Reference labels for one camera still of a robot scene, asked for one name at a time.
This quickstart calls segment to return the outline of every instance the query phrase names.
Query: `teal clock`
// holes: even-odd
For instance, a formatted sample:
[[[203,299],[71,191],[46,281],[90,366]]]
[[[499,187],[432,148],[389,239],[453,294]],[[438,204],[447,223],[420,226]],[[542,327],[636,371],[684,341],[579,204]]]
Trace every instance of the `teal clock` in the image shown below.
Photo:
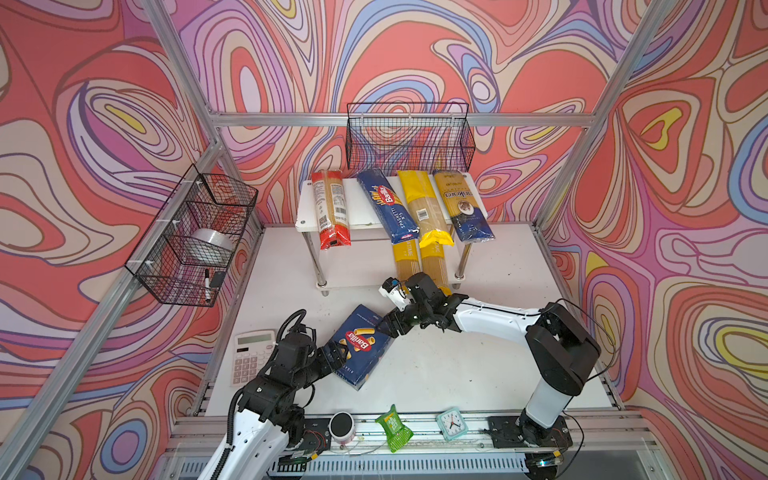
[[[442,436],[450,442],[464,435],[467,431],[467,423],[458,409],[450,409],[437,415],[437,424],[442,431]]]

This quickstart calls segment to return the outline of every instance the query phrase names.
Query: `wire basket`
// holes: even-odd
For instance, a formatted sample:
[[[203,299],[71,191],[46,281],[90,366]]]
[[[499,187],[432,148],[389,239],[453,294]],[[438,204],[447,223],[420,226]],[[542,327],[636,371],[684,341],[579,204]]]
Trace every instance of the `wire basket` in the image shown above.
[[[466,172],[475,154],[469,105],[453,102],[358,102],[346,106],[347,167]]]
[[[160,239],[131,272],[160,303],[213,306],[258,193],[227,175],[198,174]]]

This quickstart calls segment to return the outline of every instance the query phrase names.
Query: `green snack package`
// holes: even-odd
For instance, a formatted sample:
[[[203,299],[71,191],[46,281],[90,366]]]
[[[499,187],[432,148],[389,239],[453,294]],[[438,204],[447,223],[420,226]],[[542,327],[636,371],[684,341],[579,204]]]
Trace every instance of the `green snack package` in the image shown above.
[[[386,442],[389,445],[389,451],[392,453],[400,450],[413,437],[411,429],[400,421],[400,416],[397,415],[394,404],[392,404],[392,408],[387,413],[376,419],[376,423],[380,423],[384,427]]]

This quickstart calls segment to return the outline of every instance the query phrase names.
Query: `clock face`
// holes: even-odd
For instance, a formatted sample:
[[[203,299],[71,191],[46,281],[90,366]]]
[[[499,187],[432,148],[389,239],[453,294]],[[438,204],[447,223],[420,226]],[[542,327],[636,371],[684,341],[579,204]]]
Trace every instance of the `clock face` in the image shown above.
[[[440,415],[440,422],[442,423],[443,432],[450,437],[457,436],[467,428],[464,419],[455,410]]]

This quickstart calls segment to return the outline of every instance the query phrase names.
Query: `blue barilla box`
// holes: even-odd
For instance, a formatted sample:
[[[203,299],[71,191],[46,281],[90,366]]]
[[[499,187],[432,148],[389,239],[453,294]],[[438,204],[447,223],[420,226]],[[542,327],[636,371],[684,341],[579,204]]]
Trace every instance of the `blue barilla box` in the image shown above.
[[[334,341],[345,344],[349,349],[346,363],[336,370],[336,374],[356,390],[360,390],[370,377],[373,367],[392,342],[392,337],[376,331],[381,321],[382,317],[358,305],[333,334]]]

